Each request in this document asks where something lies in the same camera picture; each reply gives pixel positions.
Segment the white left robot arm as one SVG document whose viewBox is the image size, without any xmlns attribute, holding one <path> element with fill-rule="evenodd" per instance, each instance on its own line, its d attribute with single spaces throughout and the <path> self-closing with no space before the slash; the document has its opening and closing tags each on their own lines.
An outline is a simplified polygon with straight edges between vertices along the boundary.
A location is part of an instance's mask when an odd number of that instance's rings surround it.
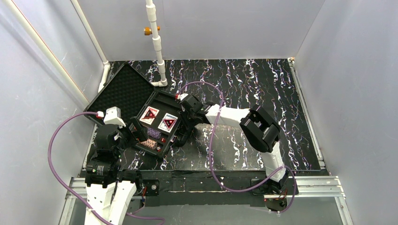
<svg viewBox="0 0 398 225">
<path fill-rule="evenodd" d="M 133 195 L 143 189 L 139 171 L 122 169 L 122 152 L 148 139 L 147 128 L 136 117 L 126 125 L 105 124 L 97 129 L 94 150 L 87 157 L 87 209 L 84 223 L 102 225 L 101 216 L 112 225 L 121 225 Z"/>
</svg>

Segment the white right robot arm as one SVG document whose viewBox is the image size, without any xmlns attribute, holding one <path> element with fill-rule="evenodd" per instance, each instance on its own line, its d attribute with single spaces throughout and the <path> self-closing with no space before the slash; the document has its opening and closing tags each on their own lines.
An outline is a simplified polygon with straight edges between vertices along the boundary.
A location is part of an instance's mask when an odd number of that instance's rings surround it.
<svg viewBox="0 0 398 225">
<path fill-rule="evenodd" d="M 179 94 L 177 102 L 181 105 L 179 114 L 186 131 L 197 124 L 221 124 L 242 129 L 251 147 L 260 152 L 265 164 L 266 182 L 257 187 L 255 193 L 282 193 L 288 173 L 280 152 L 281 127 L 260 105 L 251 109 L 221 107 L 214 103 L 202 103 L 191 94 Z"/>
</svg>

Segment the black poker set case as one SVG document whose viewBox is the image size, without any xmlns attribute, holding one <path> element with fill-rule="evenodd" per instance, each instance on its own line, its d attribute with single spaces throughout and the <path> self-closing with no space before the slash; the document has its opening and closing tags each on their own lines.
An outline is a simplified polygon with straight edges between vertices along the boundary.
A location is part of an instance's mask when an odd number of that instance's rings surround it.
<svg viewBox="0 0 398 225">
<path fill-rule="evenodd" d="M 152 150 L 141 144 L 134 146 L 136 150 L 142 150 L 163 158 L 167 155 L 171 146 L 182 147 L 188 140 L 179 140 L 180 129 L 183 125 L 179 111 L 181 105 L 177 102 L 174 95 L 155 88 L 147 81 L 136 69 L 128 63 L 123 63 L 115 75 L 106 83 L 105 87 L 97 94 L 97 96 L 87 105 L 85 111 L 104 112 L 106 109 L 116 106 L 121 110 L 121 118 L 127 122 L 131 117 L 135 116 L 140 119 L 144 110 L 151 106 L 159 109 L 159 113 L 151 125 L 141 122 L 143 126 L 153 128 L 162 133 L 161 138 L 165 138 L 166 142 L 162 143 L 160 139 L 148 137 L 155 140 L 162 147 L 162 151 Z M 158 125 L 165 113 L 170 113 L 178 117 L 178 120 L 170 133 L 158 129 Z"/>
</svg>

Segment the red triangular button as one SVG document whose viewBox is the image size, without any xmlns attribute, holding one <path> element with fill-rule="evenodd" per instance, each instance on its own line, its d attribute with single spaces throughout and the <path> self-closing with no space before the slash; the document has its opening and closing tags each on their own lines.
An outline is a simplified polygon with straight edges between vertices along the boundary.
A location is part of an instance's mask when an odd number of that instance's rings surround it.
<svg viewBox="0 0 398 225">
<path fill-rule="evenodd" d="M 173 118 L 165 118 L 163 119 L 163 123 L 165 124 L 167 130 L 171 130 L 173 125 L 175 124 L 176 119 Z"/>
<path fill-rule="evenodd" d="M 143 114 L 142 119 L 154 119 L 156 118 L 158 110 L 155 108 L 148 107 L 146 112 Z"/>
</svg>

